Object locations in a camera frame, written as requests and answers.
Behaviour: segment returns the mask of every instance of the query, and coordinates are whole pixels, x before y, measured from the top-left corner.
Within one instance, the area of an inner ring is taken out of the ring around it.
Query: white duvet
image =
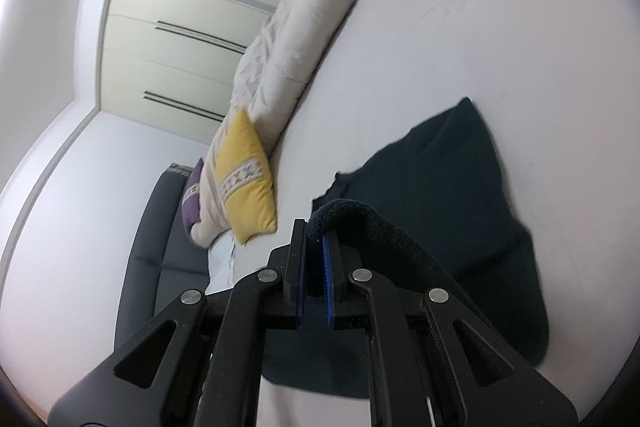
[[[191,238],[209,247],[229,229],[214,179],[217,151],[239,107],[247,107],[271,155],[322,54],[356,0],[281,0],[242,56],[228,115],[214,136],[200,177],[200,222]]]

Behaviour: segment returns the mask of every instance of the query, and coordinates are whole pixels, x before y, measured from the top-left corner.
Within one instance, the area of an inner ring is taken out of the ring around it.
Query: folded cloth
[[[307,227],[311,288],[322,278],[320,240],[329,229],[359,251],[365,267],[413,291],[444,287],[530,363],[542,360],[548,322],[532,241],[511,215],[490,135],[468,98],[419,124],[359,170],[337,174],[314,200]],[[367,397],[362,338],[355,331],[334,337],[344,332],[323,325],[319,305],[307,307],[305,321],[306,335],[268,334],[265,378]]]

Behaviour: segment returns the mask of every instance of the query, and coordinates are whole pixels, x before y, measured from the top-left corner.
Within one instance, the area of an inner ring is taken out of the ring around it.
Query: pillow
[[[182,224],[187,235],[190,235],[191,227],[200,221],[200,174],[203,166],[204,163],[200,158],[193,171],[189,174],[184,186],[180,213],[182,214]]]
[[[273,180],[246,109],[238,109],[216,157],[215,179],[226,218],[240,243],[275,232]]]

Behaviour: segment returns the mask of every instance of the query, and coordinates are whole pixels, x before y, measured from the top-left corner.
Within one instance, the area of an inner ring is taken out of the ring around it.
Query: mattress
[[[278,231],[236,246],[236,279],[336,171],[469,96],[532,233],[550,322],[538,369],[583,417],[640,334],[638,49],[640,0],[358,0],[271,157]]]

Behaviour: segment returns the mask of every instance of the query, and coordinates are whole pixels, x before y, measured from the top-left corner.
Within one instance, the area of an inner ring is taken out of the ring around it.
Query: cabinet handle
[[[170,22],[156,21],[156,30],[173,33],[175,35],[180,35],[183,37],[187,37],[188,39],[194,39],[200,42],[206,42],[207,44],[213,44],[214,46],[224,48],[240,55],[244,54],[244,52],[246,51],[246,46],[236,44],[232,41],[227,41],[226,39],[221,39],[220,37],[216,37],[214,35],[209,35],[208,33],[192,30],[191,28],[185,28],[184,26],[171,24]]]
[[[225,118],[223,114],[218,114],[216,112],[197,107],[196,105],[191,105],[190,103],[180,102],[180,100],[174,100],[173,98],[169,98],[168,96],[163,96],[162,94],[154,93],[151,91],[145,91],[142,98],[144,100],[148,100],[149,102],[168,105],[169,107],[173,107],[174,109],[179,109],[184,112],[190,112],[191,114],[195,114],[203,118],[209,118],[209,120],[215,120],[217,122],[222,122]]]

